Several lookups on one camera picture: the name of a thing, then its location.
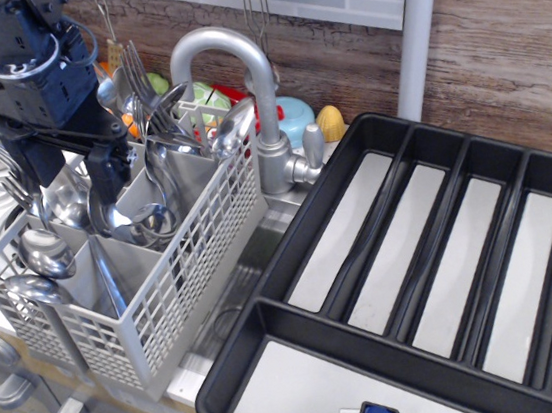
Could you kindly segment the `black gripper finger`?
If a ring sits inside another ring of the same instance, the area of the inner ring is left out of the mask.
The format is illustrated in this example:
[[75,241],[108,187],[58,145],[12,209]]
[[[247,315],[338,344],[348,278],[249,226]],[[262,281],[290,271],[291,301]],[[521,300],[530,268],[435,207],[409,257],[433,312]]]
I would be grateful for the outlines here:
[[20,139],[15,144],[15,161],[21,169],[42,187],[49,187],[65,165],[59,148],[37,141]]
[[97,144],[87,155],[87,171],[101,202],[116,201],[131,179],[137,153],[127,140]]

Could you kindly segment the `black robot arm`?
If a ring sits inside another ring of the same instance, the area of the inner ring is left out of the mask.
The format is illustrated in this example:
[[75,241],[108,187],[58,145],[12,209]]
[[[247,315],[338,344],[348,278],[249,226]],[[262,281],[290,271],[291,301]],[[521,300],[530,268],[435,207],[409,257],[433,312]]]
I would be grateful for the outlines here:
[[48,187],[82,156],[101,202],[131,176],[125,124],[100,104],[98,44],[64,13],[67,0],[0,0],[0,142],[33,182]]

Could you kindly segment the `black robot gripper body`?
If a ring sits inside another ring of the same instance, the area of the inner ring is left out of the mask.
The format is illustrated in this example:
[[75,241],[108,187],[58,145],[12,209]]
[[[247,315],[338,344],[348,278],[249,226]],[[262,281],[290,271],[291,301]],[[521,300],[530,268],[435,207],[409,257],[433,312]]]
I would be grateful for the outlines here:
[[0,72],[0,143],[16,163],[125,150],[123,122],[100,105],[86,53]]

